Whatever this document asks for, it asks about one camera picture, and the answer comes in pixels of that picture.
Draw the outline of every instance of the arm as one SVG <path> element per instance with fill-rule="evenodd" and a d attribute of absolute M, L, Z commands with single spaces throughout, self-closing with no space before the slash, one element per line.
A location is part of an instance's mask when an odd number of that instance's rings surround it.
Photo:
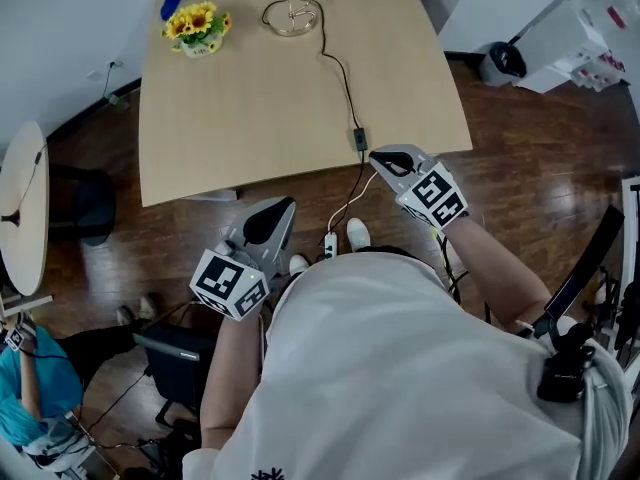
<path fill-rule="evenodd" d="M 33 354 L 35 347 L 33 341 L 25 340 L 22 348 Z M 20 354 L 20 383 L 22 400 L 20 403 L 25 410 L 37 421 L 42 419 L 40 414 L 40 388 L 38 387 L 38 377 L 36 376 L 36 365 L 33 357 L 24 352 Z"/>
<path fill-rule="evenodd" d="M 200 409 L 202 448 L 220 450 L 240 422 L 259 380 L 259 311 L 225 318 L 218 333 Z"/>
<path fill-rule="evenodd" d="M 516 320 L 533 322 L 551 298 L 524 263 L 470 218 L 451 222 L 443 232 L 469 271 L 498 322 L 509 332 Z"/>

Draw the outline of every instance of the white shirt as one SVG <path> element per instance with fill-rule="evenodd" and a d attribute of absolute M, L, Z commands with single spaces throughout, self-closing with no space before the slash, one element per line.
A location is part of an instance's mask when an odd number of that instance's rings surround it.
<path fill-rule="evenodd" d="M 185 479 L 578 475 L 583 401 L 536 396 L 550 352 L 465 313 L 417 260 L 358 253 L 312 266 L 280 300 L 268 344 L 238 428 L 222 450 L 187 455 Z M 621 385 L 603 354 L 597 368 Z M 628 395 L 607 397 L 628 423 Z M 615 459 L 625 432 L 601 445 Z"/>

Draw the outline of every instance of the light wood tabletop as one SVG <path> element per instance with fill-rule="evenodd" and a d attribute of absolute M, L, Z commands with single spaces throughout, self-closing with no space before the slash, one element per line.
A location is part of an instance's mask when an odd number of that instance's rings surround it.
<path fill-rule="evenodd" d="M 11 282 L 22 295 L 33 295 L 40 286 L 47 255 L 49 158 L 44 145 L 38 124 L 25 123 L 9 144 L 0 172 L 0 215 L 20 208 L 19 226 L 0 222 L 0 252 Z M 42 156 L 35 165 L 39 152 Z"/>
<path fill-rule="evenodd" d="M 181 6 L 203 0 L 183 0 Z M 140 99 L 144 206 L 359 162 L 339 66 L 318 23 L 280 37 L 260 21 L 274 0 L 212 0 L 233 27 L 189 59 L 161 37 L 156 0 Z M 369 150 L 471 148 L 453 77 L 420 0 L 318 0 L 327 52 L 347 68 Z"/>

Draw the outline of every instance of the shoe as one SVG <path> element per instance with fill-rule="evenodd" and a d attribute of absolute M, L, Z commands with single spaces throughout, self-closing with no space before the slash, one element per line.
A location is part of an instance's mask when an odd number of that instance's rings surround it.
<path fill-rule="evenodd" d="M 131 325 L 133 323 L 133 313 L 127 306 L 120 306 L 116 309 L 116 319 L 118 325 Z"/>
<path fill-rule="evenodd" d="M 138 311 L 140 320 L 155 320 L 158 318 L 158 308 L 148 295 L 140 297 L 140 311 Z"/>
<path fill-rule="evenodd" d="M 289 275 L 302 274 L 309 268 L 309 262 L 299 254 L 294 254 L 289 260 Z"/>
<path fill-rule="evenodd" d="M 359 251 L 363 247 L 371 246 L 371 236 L 369 230 L 360 219 L 349 219 L 347 222 L 347 238 L 353 252 Z"/>

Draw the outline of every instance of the sunflower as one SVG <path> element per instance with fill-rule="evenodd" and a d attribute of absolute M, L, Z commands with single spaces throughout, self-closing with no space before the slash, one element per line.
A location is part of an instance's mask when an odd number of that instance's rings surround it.
<path fill-rule="evenodd" d="M 211 28 L 211 20 L 207 19 L 206 13 L 197 12 L 191 14 L 191 25 L 193 26 L 193 33 L 206 32 Z"/>
<path fill-rule="evenodd" d="M 226 34 L 231 28 L 231 16 L 228 12 L 222 15 L 222 25 L 224 26 L 224 33 Z"/>
<path fill-rule="evenodd" d="M 178 12 L 167 20 L 167 37 L 169 39 L 178 39 L 185 33 L 187 27 L 187 19 L 184 14 Z"/>
<path fill-rule="evenodd" d="M 213 15 L 218 9 L 213 2 L 202 2 L 196 4 L 194 7 L 197 7 L 200 12 L 203 12 L 206 15 L 207 21 L 211 21 L 213 19 Z"/>
<path fill-rule="evenodd" d="M 191 22 L 191 16 L 185 18 L 184 29 L 182 30 L 182 35 L 189 36 L 194 33 L 193 23 Z"/>

